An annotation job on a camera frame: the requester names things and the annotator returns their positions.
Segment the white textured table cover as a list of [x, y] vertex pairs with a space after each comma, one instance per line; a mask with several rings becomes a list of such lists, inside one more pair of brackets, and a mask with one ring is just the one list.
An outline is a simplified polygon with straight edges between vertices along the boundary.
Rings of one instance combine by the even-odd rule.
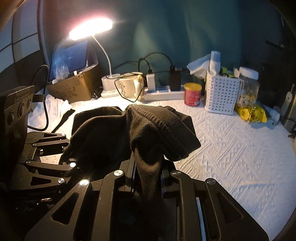
[[295, 240], [295, 139], [280, 123], [247, 123], [182, 100], [152, 101], [192, 118], [201, 147], [175, 163], [190, 177], [216, 179], [266, 231]]

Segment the white desk lamp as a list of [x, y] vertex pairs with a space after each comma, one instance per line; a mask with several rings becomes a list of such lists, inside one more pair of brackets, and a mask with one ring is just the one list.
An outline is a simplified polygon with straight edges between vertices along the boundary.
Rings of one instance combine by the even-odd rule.
[[102, 98], [115, 97], [119, 95], [116, 90], [116, 84], [114, 82], [115, 80], [118, 80], [119, 74], [112, 73], [110, 57], [108, 56], [106, 50], [96, 37], [98, 34], [111, 30], [112, 27], [113, 22], [110, 18], [104, 16], [97, 16], [83, 20], [69, 32], [69, 38], [73, 41], [82, 40], [86, 38], [92, 40], [93, 44], [97, 46], [97, 48], [105, 57], [107, 63], [107, 73], [104, 74], [104, 76], [101, 78]]

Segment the brown cardboard box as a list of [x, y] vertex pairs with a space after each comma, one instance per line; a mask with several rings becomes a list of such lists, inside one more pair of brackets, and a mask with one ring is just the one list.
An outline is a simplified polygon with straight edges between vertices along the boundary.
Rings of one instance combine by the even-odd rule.
[[77, 75], [47, 85], [50, 95], [67, 100], [69, 103], [90, 100], [96, 90], [102, 87], [101, 78], [104, 76], [99, 65], [93, 65]]

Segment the yellow snack packet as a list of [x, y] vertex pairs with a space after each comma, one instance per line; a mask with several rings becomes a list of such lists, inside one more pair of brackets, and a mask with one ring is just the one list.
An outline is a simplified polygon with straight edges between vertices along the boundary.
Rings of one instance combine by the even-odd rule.
[[235, 105], [235, 110], [238, 115], [247, 123], [266, 123], [267, 116], [265, 110], [255, 104], [254, 106], [239, 107], [238, 104]]

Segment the laptop with dark screen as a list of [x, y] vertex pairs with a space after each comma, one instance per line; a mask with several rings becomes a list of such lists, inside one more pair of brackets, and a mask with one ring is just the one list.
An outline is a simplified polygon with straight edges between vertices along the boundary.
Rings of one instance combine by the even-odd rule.
[[64, 40], [58, 46], [65, 48], [64, 53], [69, 68], [69, 76], [67, 78], [74, 76], [75, 72], [79, 73], [90, 66], [98, 64], [95, 48], [89, 40]]

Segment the white charger plug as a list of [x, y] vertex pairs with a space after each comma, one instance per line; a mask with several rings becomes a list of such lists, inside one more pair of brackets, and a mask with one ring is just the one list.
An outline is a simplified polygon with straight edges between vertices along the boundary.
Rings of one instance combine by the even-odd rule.
[[156, 90], [155, 75], [153, 73], [147, 74], [146, 79], [147, 79], [148, 90], [155, 91]]

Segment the red tin yellow lid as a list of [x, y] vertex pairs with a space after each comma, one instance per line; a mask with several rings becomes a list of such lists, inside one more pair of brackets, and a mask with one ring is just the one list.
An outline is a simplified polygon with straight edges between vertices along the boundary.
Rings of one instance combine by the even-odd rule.
[[200, 104], [200, 97], [202, 86], [194, 82], [188, 82], [184, 85], [184, 103], [188, 106], [198, 106]]

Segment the dark brown printed garment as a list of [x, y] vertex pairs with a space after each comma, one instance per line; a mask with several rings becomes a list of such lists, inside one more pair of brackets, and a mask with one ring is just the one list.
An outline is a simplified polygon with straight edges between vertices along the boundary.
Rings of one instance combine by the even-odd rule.
[[179, 161], [200, 147], [192, 118], [170, 106], [108, 106], [74, 116], [60, 162], [74, 158], [81, 169], [102, 175], [133, 155], [142, 185], [139, 196], [153, 200], [163, 159]]

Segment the white perforated plastic basket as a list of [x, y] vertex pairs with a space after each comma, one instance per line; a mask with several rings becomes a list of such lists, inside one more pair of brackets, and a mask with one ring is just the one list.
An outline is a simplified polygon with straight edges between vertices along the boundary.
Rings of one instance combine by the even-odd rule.
[[240, 79], [206, 74], [204, 108], [210, 113], [232, 115], [240, 87]]

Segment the clear jar white lid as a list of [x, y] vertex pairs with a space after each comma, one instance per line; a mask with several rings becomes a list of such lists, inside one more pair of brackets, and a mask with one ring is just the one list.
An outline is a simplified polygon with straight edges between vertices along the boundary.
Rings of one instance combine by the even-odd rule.
[[259, 73], [247, 67], [239, 67], [240, 90], [237, 105], [240, 108], [254, 106], [259, 91]]

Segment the cream cartoon mug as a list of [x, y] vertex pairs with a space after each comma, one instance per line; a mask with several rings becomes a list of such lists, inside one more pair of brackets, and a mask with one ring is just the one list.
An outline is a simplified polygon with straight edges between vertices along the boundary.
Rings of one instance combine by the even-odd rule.
[[115, 80], [115, 85], [121, 96], [142, 100], [144, 95], [144, 77], [141, 72], [122, 74]]

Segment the white crumpled cloth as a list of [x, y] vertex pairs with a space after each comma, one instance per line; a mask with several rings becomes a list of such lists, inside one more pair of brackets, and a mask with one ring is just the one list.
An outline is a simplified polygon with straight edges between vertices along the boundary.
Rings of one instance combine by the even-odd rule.
[[[49, 125], [46, 132], [51, 132], [62, 120], [63, 115], [72, 108], [72, 105], [67, 100], [63, 101], [50, 94], [46, 96], [45, 103], [49, 117]], [[32, 103], [32, 110], [28, 115], [28, 125], [36, 128], [44, 128], [47, 122], [43, 103]]]

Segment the black power adapter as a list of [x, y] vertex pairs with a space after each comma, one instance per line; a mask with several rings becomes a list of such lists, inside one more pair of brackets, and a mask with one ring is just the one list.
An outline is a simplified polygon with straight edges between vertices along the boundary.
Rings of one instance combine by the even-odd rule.
[[177, 70], [174, 66], [170, 67], [170, 80], [169, 86], [171, 91], [180, 91], [181, 90], [181, 72]]

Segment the white tissue in basket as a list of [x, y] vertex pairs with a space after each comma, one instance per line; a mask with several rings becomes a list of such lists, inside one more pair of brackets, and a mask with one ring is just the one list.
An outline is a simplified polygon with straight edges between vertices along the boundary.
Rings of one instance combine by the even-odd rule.
[[221, 53], [219, 51], [211, 51], [204, 57], [201, 57], [187, 65], [191, 75], [197, 78], [205, 79], [209, 72], [211, 75], [219, 75], [221, 68]]

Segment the white power strip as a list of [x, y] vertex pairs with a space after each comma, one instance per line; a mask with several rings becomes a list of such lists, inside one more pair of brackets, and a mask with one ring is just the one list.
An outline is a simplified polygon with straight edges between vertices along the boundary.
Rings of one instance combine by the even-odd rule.
[[171, 91], [170, 87], [160, 86], [156, 90], [149, 90], [145, 88], [144, 90], [144, 100], [145, 101], [158, 101], [158, 100], [178, 100], [184, 99], [184, 85], [181, 85], [181, 90]]

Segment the clear plastic bag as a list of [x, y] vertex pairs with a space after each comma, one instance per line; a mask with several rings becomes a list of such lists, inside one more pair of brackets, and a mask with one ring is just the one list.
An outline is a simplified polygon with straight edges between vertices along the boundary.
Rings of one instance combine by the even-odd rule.
[[67, 58], [64, 53], [63, 46], [57, 46], [52, 55], [52, 63], [50, 67], [49, 80], [64, 80], [69, 76], [69, 68], [67, 65]]

